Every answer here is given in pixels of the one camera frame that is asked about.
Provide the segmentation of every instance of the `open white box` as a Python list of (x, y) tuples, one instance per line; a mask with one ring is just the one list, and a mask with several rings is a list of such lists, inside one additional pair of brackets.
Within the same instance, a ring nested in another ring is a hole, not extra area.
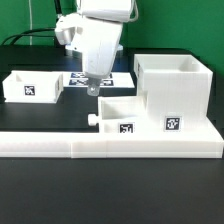
[(63, 75), (53, 72), (12, 71), (3, 81), (6, 102), (56, 103), (63, 91)]

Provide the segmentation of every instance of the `black surface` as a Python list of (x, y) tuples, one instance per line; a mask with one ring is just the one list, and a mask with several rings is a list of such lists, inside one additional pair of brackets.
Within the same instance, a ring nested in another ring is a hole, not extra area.
[(0, 223), (223, 224), (221, 160), (0, 160)]
[[(114, 70), (131, 71), (133, 52), (164, 53), (167, 50), (129, 50), (129, 56), (123, 58), (122, 63), (117, 61)], [(169, 53), (186, 51), (169, 50)], [(0, 47), (1, 80), (12, 69), (38, 68), (69, 71), (77, 70), (80, 64), (64, 57), (62, 49)], [(96, 110), (96, 98), (90, 100), (79, 92), (81, 90), (77, 91), (66, 90), (58, 104), (45, 107), (6, 105), (2, 100), (0, 127), (21, 131), (24, 127), (74, 131), (70, 127), (76, 125), (79, 131), (87, 130), (82, 115)], [(216, 121), (214, 97), (209, 109)], [(88, 106), (81, 104), (82, 100), (88, 101)], [(76, 104), (84, 111), (82, 115), (78, 114)], [(42, 122), (36, 119), (34, 112), (37, 117), (41, 114)], [(223, 160), (0, 159), (2, 224), (223, 224), (223, 208)]]

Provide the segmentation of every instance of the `white box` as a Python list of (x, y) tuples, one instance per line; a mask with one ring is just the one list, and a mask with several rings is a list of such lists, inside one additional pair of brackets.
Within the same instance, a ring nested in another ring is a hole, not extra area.
[(3, 90), (5, 102), (56, 103), (63, 91), (63, 73), (12, 71)]
[(134, 71), (152, 125), (179, 117), (191, 131), (206, 121), (213, 73), (192, 55), (135, 55)]

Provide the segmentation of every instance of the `white base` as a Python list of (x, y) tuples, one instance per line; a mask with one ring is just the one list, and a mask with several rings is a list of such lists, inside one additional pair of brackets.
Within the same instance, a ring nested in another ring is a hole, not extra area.
[(0, 157), (222, 158), (224, 142), (203, 131), (139, 134), (1, 132)]

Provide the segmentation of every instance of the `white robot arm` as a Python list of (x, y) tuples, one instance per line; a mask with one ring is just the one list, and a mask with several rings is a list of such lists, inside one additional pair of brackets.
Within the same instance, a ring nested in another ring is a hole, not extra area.
[[(135, 9), (135, 18), (131, 13)], [(62, 16), (55, 33), (60, 44), (82, 53), (87, 93), (98, 96), (102, 79), (109, 76), (124, 22), (138, 17), (135, 0), (77, 0), (77, 13)]]

